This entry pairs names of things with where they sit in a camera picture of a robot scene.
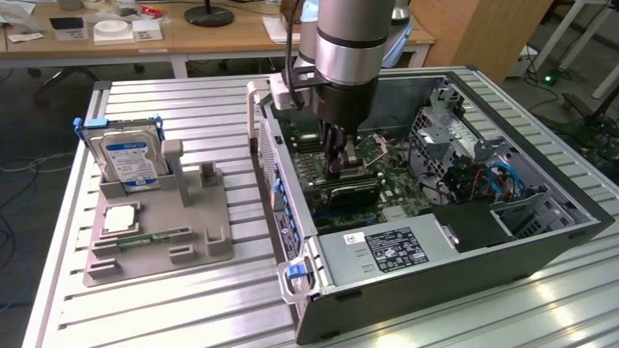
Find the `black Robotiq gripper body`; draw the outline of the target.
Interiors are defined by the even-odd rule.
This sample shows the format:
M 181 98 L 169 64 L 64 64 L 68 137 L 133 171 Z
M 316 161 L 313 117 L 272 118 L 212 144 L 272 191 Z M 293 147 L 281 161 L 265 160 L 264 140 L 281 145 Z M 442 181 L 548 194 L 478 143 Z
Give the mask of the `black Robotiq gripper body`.
M 378 89 L 378 79 L 357 86 L 335 83 L 315 88 L 315 114 L 320 121 L 356 133 L 367 120 Z

